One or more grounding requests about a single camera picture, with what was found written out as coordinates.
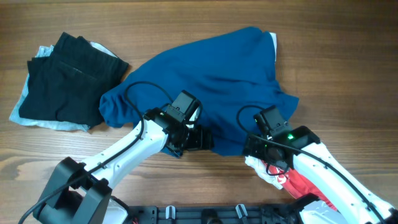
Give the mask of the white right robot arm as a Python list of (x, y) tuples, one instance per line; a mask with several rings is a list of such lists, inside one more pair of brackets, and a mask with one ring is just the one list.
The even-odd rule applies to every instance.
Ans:
[(249, 133), (243, 153), (263, 179), (293, 196), (315, 194), (348, 223), (397, 223), (397, 209), (356, 180), (306, 126)]

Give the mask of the blue polo shirt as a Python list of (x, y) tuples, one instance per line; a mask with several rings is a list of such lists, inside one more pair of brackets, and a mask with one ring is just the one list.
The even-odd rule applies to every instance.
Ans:
[(213, 151), (238, 156), (259, 108), (276, 106), (285, 119), (299, 99), (276, 79), (276, 36), (257, 27), (185, 44), (158, 54), (100, 99), (108, 126), (120, 128), (139, 113), (166, 104), (182, 90), (203, 105), (199, 123), (211, 129)]

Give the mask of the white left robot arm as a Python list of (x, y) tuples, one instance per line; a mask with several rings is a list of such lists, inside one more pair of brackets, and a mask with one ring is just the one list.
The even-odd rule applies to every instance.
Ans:
[(184, 150), (211, 149), (209, 130), (197, 125), (201, 108), (168, 105), (141, 116), (137, 126), (103, 152), (81, 162), (59, 162), (39, 201), (32, 207), (40, 223), (127, 223), (129, 207), (112, 191), (141, 162), (163, 149), (180, 157)]

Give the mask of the red and white garment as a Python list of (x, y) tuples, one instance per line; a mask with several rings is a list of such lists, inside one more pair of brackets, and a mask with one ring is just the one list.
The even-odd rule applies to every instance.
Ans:
[(267, 164), (255, 157), (246, 156), (245, 163), (252, 167), (257, 175), (272, 184), (277, 189), (285, 189), (293, 198), (299, 198), (306, 194), (315, 194), (324, 201), (331, 209), (337, 208), (325, 197), (325, 195), (307, 178), (299, 174), (296, 170), (290, 169), (285, 174), (283, 171), (275, 166), (270, 166), (266, 172)]

